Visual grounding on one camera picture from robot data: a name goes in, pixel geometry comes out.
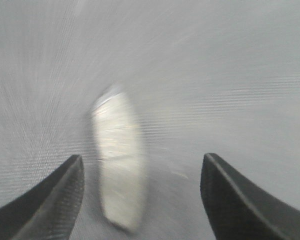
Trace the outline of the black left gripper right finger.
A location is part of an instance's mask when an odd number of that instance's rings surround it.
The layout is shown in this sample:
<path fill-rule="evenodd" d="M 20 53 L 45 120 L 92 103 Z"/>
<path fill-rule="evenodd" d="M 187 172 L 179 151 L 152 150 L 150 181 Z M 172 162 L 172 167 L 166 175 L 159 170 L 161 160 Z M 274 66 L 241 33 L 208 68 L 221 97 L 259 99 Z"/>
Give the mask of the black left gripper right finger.
<path fill-rule="evenodd" d="M 216 153 L 203 157 L 200 195 L 217 240 L 300 240 L 300 210 L 260 188 Z"/>

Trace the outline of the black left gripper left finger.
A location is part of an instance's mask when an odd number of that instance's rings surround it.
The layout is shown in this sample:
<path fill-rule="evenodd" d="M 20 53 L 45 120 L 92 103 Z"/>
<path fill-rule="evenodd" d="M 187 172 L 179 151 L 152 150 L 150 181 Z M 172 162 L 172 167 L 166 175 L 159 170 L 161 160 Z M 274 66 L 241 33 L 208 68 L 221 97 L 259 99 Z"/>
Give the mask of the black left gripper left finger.
<path fill-rule="evenodd" d="M 37 185 L 0 207 L 0 240 L 68 240 L 84 189 L 83 159 L 72 155 Z"/>

